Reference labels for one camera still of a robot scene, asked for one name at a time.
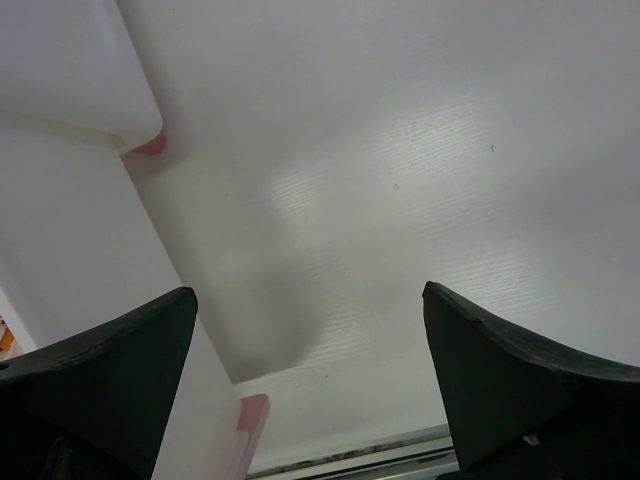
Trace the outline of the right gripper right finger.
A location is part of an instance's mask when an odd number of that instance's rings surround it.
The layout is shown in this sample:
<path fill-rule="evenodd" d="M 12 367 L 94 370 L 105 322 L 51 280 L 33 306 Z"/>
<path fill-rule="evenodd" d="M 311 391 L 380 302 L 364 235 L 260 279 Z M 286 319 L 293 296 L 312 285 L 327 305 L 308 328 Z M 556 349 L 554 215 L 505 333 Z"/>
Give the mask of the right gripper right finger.
<path fill-rule="evenodd" d="M 452 478 L 638 478 L 637 367 L 548 339 L 439 283 L 422 299 Z"/>

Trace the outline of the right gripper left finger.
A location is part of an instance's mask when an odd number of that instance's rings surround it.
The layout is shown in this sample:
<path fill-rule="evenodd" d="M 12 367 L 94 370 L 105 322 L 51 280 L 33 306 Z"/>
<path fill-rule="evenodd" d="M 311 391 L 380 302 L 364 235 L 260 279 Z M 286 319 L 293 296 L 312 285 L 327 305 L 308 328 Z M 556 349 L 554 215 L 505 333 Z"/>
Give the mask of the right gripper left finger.
<path fill-rule="evenodd" d="M 197 312 L 180 287 L 2 361 L 2 478 L 150 478 Z"/>

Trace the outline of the light pink drawer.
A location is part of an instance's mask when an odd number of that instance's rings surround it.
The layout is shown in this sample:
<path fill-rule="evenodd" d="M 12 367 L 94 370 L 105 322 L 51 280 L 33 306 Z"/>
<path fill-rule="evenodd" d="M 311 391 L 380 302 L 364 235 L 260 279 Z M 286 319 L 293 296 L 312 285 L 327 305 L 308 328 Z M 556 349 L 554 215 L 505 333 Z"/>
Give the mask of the light pink drawer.
<path fill-rule="evenodd" d="M 1 128 L 1 314 L 24 351 L 180 285 L 119 154 L 102 138 Z M 243 479 L 268 415 L 234 389 L 197 324 L 153 475 Z"/>

